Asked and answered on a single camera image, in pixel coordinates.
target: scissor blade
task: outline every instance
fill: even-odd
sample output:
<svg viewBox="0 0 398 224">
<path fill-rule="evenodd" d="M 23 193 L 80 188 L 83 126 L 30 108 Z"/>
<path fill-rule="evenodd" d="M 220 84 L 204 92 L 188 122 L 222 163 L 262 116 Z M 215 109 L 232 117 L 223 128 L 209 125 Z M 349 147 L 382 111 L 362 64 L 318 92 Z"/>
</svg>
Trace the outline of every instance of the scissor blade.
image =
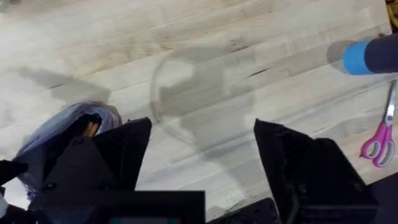
<svg viewBox="0 0 398 224">
<path fill-rule="evenodd" d="M 394 110 L 396 108 L 396 93 L 397 93 L 397 80 L 393 80 L 391 83 L 390 93 L 388 96 L 387 111 L 384 118 L 387 126 L 392 125 L 392 118 L 394 117 Z"/>
</svg>

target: blue painter's tape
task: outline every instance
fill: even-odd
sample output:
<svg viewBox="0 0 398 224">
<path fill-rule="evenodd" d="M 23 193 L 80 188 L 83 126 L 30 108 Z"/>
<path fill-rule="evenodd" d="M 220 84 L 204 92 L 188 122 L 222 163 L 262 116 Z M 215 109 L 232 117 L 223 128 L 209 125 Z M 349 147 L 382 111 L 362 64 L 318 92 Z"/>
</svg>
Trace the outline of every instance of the blue painter's tape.
<svg viewBox="0 0 398 224">
<path fill-rule="evenodd" d="M 365 51 L 371 40 L 362 41 L 349 46 L 343 56 L 343 64 L 352 75 L 374 74 L 368 69 L 365 61 Z"/>
</svg>

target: small orange object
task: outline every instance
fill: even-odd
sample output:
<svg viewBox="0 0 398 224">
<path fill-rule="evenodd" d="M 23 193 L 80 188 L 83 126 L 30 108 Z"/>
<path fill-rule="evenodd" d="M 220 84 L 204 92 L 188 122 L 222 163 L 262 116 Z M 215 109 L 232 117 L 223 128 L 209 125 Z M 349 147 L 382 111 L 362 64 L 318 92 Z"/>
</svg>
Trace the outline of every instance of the small orange object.
<svg viewBox="0 0 398 224">
<path fill-rule="evenodd" d="M 88 134 L 88 137 L 92 138 L 95 135 L 95 133 L 97 132 L 97 130 L 98 130 L 98 124 L 93 124 L 91 127 L 91 130 Z"/>
</svg>

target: wooden surface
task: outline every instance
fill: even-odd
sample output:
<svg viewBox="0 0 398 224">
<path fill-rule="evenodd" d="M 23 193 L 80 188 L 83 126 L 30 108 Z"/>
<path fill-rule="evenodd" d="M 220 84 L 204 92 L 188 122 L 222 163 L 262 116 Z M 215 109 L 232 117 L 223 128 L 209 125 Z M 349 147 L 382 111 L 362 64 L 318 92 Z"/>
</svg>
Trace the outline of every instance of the wooden surface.
<svg viewBox="0 0 398 224">
<path fill-rule="evenodd" d="M 0 153 L 95 100 L 154 123 L 138 189 L 204 189 L 207 219 L 272 196 L 255 118 L 333 138 L 374 182 L 398 159 L 377 169 L 359 148 L 395 75 L 351 77 L 340 59 L 390 32 L 383 0 L 21 0 L 0 14 Z"/>
</svg>

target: wooden table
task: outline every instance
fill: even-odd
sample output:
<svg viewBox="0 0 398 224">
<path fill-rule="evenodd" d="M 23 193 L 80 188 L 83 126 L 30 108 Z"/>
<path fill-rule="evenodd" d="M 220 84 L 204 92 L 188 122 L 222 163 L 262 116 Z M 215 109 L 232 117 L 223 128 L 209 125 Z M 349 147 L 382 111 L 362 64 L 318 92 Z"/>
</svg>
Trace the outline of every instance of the wooden table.
<svg viewBox="0 0 398 224">
<path fill-rule="evenodd" d="M 340 59 L 390 33 L 383 0 L 21 0 L 0 14 L 0 153 L 95 100 L 154 123 L 138 189 L 204 189 L 208 220 L 272 196 L 255 118 L 333 138 L 374 182 L 398 159 L 377 169 L 359 147 L 395 75 L 352 77 Z"/>
</svg>

